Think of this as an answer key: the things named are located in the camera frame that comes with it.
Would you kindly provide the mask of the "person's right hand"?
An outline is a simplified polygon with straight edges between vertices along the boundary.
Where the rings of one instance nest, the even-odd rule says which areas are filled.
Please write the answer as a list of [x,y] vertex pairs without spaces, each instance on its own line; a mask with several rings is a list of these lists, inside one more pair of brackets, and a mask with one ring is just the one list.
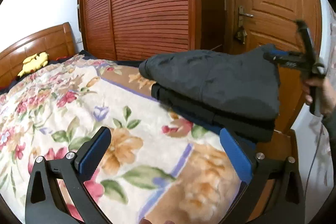
[[316,87],[320,91],[320,112],[324,117],[331,115],[335,108],[335,90],[332,87],[329,79],[312,78],[303,80],[302,90],[305,96],[305,103],[311,105],[313,97],[310,93],[310,88]]

